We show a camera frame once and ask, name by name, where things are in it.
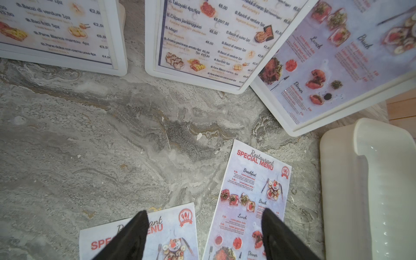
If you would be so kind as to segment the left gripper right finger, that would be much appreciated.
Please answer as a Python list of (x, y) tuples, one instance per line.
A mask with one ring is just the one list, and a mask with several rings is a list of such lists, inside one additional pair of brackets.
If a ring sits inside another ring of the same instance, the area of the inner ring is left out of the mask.
[(262, 213), (261, 227), (267, 260), (319, 260), (272, 210)]

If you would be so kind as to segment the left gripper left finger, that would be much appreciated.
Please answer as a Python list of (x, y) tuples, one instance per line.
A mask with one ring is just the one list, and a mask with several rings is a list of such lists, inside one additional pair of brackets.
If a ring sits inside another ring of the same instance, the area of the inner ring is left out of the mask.
[(138, 212), (93, 260), (142, 260), (149, 227), (147, 211)]

